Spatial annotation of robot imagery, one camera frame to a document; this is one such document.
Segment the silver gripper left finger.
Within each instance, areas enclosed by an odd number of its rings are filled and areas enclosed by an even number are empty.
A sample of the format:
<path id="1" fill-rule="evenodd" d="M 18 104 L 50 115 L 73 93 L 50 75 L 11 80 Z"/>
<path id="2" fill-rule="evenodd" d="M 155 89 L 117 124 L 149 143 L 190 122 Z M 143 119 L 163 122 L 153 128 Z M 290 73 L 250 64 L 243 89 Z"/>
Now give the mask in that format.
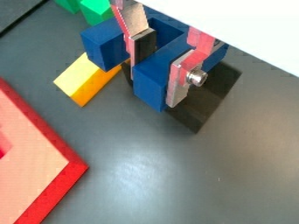
<path id="1" fill-rule="evenodd" d="M 126 50 L 131 67 L 157 50 L 157 30 L 149 25 L 145 6 L 135 0 L 110 0 L 117 21 L 125 33 Z"/>

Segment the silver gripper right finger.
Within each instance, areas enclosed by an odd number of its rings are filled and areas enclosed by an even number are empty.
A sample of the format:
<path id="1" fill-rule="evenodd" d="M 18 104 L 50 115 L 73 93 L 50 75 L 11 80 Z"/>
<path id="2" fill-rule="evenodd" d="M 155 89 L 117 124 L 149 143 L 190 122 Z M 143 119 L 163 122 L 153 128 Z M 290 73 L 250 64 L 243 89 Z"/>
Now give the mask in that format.
<path id="1" fill-rule="evenodd" d="M 215 38 L 190 27 L 187 44 L 193 46 L 171 64 L 170 79 L 167 86 L 166 104 L 174 108 L 186 98 L 190 86 L 201 87 L 209 78 L 202 70 L 205 60 L 215 53 L 225 43 L 215 44 Z"/>

